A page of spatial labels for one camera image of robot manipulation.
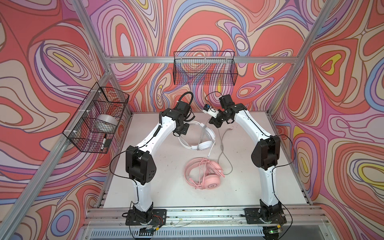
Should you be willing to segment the pink cat-ear headphones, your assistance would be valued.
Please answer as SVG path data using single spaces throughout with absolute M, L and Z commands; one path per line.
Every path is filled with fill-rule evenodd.
M 199 170 L 198 180 L 191 177 L 192 170 Z M 184 178 L 188 185 L 199 190 L 213 190 L 221 185 L 221 178 L 224 178 L 222 167 L 215 161 L 207 158 L 194 158 L 184 168 Z

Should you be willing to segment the white headphones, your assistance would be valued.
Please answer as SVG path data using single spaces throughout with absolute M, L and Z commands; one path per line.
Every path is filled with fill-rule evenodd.
M 209 150 L 209 153 L 207 155 L 207 157 L 209 158 L 211 156 L 212 149 L 216 144 L 216 134 L 211 128 L 209 128 L 204 123 L 200 123 L 198 121 L 191 121 L 190 125 L 199 126 L 201 129 L 198 142 L 195 145 L 191 145 L 182 136 L 179 136 L 178 139 L 180 144 L 184 148 L 192 151 Z

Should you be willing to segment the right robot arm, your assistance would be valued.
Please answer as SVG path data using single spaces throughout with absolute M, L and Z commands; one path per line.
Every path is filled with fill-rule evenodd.
M 233 123 L 239 124 L 253 140 L 255 148 L 251 153 L 251 160 L 259 170 L 262 189 L 257 218 L 266 224 L 273 222 L 281 226 L 286 224 L 283 204 L 278 199 L 275 190 L 275 169 L 278 167 L 280 158 L 280 137 L 273 136 L 263 129 L 242 104 L 230 106 L 223 111 L 213 110 L 210 105 L 206 104 L 203 112 L 211 116 L 209 123 L 216 128 L 220 128 L 223 122 L 229 124 L 231 120 Z

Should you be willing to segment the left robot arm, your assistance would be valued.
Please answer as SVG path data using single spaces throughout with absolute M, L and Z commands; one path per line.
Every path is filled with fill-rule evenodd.
M 147 225 L 157 218 L 154 216 L 154 202 L 151 197 L 151 181 L 157 172 L 154 154 L 169 134 L 179 136 L 187 133 L 190 112 L 191 108 L 188 106 L 168 108 L 160 112 L 158 125 L 143 141 L 137 146 L 129 146 L 113 158 L 119 159 L 120 155 L 125 154 L 125 171 L 128 175 L 117 175 L 112 168 L 109 170 L 116 178 L 132 181 L 136 194 L 136 201 L 132 202 L 127 213 L 127 225 L 130 225 L 131 220 Z

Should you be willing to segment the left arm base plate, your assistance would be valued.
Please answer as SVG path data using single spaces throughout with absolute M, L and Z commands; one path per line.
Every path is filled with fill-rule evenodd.
M 126 217 L 126 226 L 162 226 L 166 223 L 167 210 L 154 209 L 148 212 L 141 212 L 133 209 L 122 214 Z

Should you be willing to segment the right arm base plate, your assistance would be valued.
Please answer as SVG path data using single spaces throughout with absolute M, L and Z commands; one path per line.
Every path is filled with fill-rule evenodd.
M 262 208 L 246 208 L 242 215 L 246 218 L 247 224 L 267 224 L 267 225 L 284 225 L 287 223 L 282 209 L 268 210 Z

